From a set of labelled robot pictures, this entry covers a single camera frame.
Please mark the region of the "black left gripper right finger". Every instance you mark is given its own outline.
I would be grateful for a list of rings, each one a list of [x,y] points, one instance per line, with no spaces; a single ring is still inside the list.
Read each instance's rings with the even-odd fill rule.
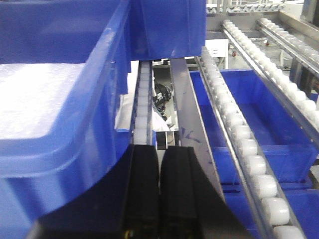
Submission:
[[[160,238],[251,239],[209,182],[192,147],[170,146],[160,171]]]

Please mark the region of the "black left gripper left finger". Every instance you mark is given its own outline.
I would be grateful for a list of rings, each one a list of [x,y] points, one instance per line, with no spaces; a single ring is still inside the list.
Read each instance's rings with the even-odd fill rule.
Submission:
[[[38,218],[28,239],[156,239],[159,165],[156,148],[131,144],[94,186]]]

